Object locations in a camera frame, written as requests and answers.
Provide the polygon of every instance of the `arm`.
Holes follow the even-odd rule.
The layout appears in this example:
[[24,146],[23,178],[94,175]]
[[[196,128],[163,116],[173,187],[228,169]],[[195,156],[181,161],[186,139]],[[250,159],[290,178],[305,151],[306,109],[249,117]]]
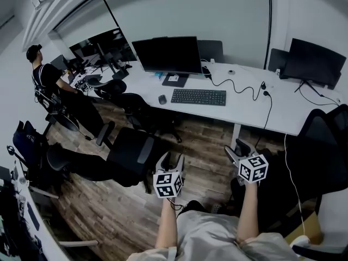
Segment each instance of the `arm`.
[[77,92],[78,92],[76,89],[74,89],[69,84],[67,84],[65,81],[63,81],[61,78],[58,79],[57,85],[58,85],[58,87],[60,87],[61,89],[65,90],[65,91],[72,92],[75,94],[77,94]]
[[175,210],[170,205],[171,203],[166,198],[163,199],[161,221],[155,248],[177,246],[176,215]]
[[257,221],[257,183],[245,183],[245,196],[241,210],[238,228],[237,243],[255,238],[259,234]]

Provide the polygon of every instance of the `man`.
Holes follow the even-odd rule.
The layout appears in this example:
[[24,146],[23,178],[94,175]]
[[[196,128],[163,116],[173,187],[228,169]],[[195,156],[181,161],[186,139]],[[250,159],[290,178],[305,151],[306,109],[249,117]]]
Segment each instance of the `man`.
[[56,94],[68,112],[94,137],[97,137],[104,125],[97,109],[81,91],[74,89],[60,78],[61,71],[51,64],[42,64],[43,57],[40,49],[41,45],[33,45],[27,50],[27,59],[33,66],[33,77],[36,83]]
[[191,201],[179,214],[163,200],[155,249],[132,254],[128,261],[298,260],[277,233],[259,234],[257,183],[246,183],[240,218],[209,214]]

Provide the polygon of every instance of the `black backpack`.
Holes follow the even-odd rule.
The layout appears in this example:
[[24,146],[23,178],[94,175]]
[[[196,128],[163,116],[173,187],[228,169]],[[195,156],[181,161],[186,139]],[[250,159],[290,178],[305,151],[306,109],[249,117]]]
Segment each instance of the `black backpack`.
[[25,125],[19,122],[13,144],[29,166],[40,165],[42,154],[46,154],[48,148],[47,139],[29,121]]

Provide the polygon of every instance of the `desk surface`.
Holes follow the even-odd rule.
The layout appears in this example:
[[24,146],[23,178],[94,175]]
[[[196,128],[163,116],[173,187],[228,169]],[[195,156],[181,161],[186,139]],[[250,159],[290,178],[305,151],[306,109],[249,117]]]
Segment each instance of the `desk surface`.
[[[171,103],[174,87],[162,86],[164,78],[160,81],[157,77],[153,76],[153,73],[145,72],[140,62],[133,61],[130,62],[130,65],[132,68],[128,69],[129,76],[123,80],[127,84],[126,92],[139,94],[152,107],[194,114],[257,128],[263,128],[265,126],[271,106],[271,99],[263,95],[263,90],[261,90],[259,98],[253,101],[251,89],[244,91],[242,94],[237,94],[233,90],[231,81],[216,87],[212,84],[210,79],[205,78],[205,76],[190,75],[185,88],[226,90],[226,106]],[[202,65],[209,68],[215,84],[219,84],[225,79],[230,78],[234,81],[237,91],[241,91],[247,86],[253,87],[255,90],[255,97],[261,82],[265,81],[267,86],[266,90],[271,94],[273,101],[272,111],[266,126],[266,129],[270,131],[298,135],[306,118],[313,109],[319,108],[327,113],[335,108],[334,105],[314,105],[306,101],[299,92],[294,93],[299,86],[298,80],[280,80],[273,72],[252,67],[220,63],[211,64],[207,62],[202,62]],[[229,70],[234,70],[235,74],[229,75]],[[90,70],[83,76],[89,74],[101,74],[103,76],[101,82],[111,80],[113,75],[111,69],[107,69],[103,73],[98,69],[93,73],[91,73]],[[74,86],[77,80],[82,79],[83,76],[76,78],[72,86]],[[335,101],[339,99],[343,103],[342,96],[336,91],[320,87],[316,87],[316,89],[319,93]],[[306,85],[301,88],[301,91],[306,98],[315,103],[331,103],[330,100],[319,97]],[[160,95],[166,96],[167,104],[159,104],[158,97]],[[89,96],[98,97],[94,91],[90,91]]]
[[[18,179],[24,177],[23,170],[20,165],[17,165],[18,170]],[[21,184],[19,181],[16,181],[17,189],[20,191],[20,195],[23,195],[26,198],[26,204],[24,208],[24,218],[27,221],[28,229],[32,237],[36,235],[41,240],[42,250],[48,261],[70,261],[70,258],[63,252],[60,245],[57,244],[56,240],[52,237],[50,231],[47,229],[44,221],[41,218],[41,215],[36,208],[32,195],[29,191],[29,188],[26,184]],[[28,212],[27,202],[32,207],[33,213],[38,220],[40,227],[37,231],[32,219],[30,218]]]

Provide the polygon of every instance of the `wooden floor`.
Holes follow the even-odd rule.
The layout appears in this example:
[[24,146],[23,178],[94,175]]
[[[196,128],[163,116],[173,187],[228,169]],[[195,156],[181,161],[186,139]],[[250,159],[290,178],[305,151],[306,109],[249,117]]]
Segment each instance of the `wooden floor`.
[[[108,103],[97,103],[105,122],[114,121],[114,141],[122,127],[131,127],[123,111]],[[231,196],[229,183],[235,177],[223,146],[231,144],[233,124],[187,116],[177,128],[183,142],[176,144],[171,135],[161,136],[171,144],[174,155],[185,155],[185,185],[177,203],[198,200],[206,208],[225,203]],[[59,142],[66,149],[107,157],[105,145],[65,128],[54,125],[47,134],[50,144]],[[255,144],[258,135],[242,128],[240,137]],[[282,150],[282,140],[261,139],[258,148]],[[140,183],[124,188],[114,181],[91,182],[72,174],[73,183],[65,182],[63,195],[54,204],[67,224],[82,240],[97,239],[101,243],[91,249],[103,260],[126,260],[134,252],[153,248],[161,212],[161,200],[156,194],[145,193]]]

